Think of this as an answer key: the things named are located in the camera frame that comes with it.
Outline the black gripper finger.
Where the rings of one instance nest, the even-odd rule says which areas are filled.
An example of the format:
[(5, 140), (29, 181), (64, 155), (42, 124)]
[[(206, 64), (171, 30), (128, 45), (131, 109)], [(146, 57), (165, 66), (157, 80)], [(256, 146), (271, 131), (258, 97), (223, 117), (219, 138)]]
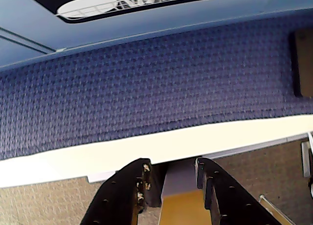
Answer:
[(139, 158), (102, 183), (83, 216), (82, 225), (136, 225), (146, 207), (160, 207), (163, 164)]
[(278, 225), (237, 180), (215, 161), (199, 157), (195, 163), (197, 188), (213, 225)]

